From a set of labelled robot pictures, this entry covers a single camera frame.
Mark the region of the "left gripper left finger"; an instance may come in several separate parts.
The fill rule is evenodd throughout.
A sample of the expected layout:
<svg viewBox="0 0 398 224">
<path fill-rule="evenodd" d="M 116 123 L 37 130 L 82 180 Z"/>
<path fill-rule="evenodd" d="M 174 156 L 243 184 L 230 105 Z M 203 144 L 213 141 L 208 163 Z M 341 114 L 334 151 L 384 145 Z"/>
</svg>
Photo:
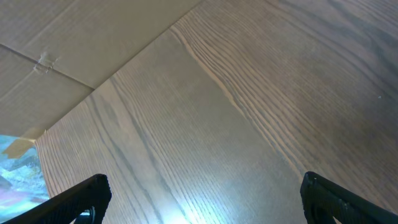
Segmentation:
<svg viewBox="0 0 398 224">
<path fill-rule="evenodd" d="M 95 174 L 4 224 L 102 224 L 111 197 L 107 176 Z"/>
</svg>

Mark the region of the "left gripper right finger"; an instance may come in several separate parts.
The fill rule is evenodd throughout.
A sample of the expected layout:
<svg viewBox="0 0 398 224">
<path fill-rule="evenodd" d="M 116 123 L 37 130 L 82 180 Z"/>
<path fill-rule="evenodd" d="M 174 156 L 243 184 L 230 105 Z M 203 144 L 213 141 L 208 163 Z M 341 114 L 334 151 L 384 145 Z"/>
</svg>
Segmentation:
<svg viewBox="0 0 398 224">
<path fill-rule="evenodd" d="M 396 224 L 397 215 L 361 198 L 336 183 L 308 171 L 300 187 L 309 224 Z"/>
</svg>

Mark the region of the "brown cardboard panel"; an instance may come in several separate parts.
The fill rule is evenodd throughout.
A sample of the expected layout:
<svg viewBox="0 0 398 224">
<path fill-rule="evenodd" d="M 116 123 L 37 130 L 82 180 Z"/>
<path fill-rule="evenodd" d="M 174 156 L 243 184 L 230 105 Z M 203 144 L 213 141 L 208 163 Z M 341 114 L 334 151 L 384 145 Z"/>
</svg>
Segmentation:
<svg viewBox="0 0 398 224">
<path fill-rule="evenodd" d="M 1 134 L 18 159 L 197 0 L 1 0 Z"/>
</svg>

